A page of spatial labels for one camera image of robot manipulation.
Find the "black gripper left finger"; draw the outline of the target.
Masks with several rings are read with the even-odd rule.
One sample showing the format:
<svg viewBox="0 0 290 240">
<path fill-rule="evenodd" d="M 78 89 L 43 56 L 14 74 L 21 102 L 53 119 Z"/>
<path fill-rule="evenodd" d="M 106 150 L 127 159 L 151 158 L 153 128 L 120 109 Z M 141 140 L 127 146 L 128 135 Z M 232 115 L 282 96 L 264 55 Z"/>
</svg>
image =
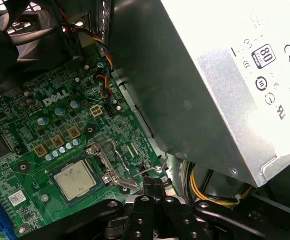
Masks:
<svg viewBox="0 0 290 240">
<path fill-rule="evenodd" d="M 31 240 L 151 240 L 157 181 L 146 177 L 143 194 L 125 204 L 106 199 L 30 233 Z"/>
</svg>

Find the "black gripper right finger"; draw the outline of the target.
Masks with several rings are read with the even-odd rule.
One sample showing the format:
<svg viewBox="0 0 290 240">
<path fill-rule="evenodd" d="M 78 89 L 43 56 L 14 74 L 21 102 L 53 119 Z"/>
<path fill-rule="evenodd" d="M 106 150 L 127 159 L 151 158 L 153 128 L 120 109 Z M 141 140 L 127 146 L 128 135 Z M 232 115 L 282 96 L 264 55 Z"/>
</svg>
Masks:
<svg viewBox="0 0 290 240">
<path fill-rule="evenodd" d="M 232 240 L 290 240 L 290 232 L 275 228 L 264 222 L 216 204 L 200 200 L 187 211 L 177 198 L 167 196 L 159 178 L 153 179 L 153 197 L 162 211 L 160 232 L 174 234 L 180 240 L 208 240 L 204 227 L 225 230 Z"/>
</svg>

